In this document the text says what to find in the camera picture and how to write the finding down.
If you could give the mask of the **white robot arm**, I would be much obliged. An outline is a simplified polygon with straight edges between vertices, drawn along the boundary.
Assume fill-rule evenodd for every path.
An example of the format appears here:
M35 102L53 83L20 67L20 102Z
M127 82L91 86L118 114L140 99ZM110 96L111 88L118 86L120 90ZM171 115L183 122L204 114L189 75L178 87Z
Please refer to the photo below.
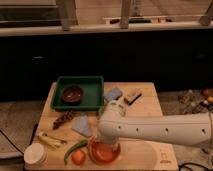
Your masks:
M130 138L213 149L213 114L130 117L126 106L113 100L98 121L97 137L106 144Z

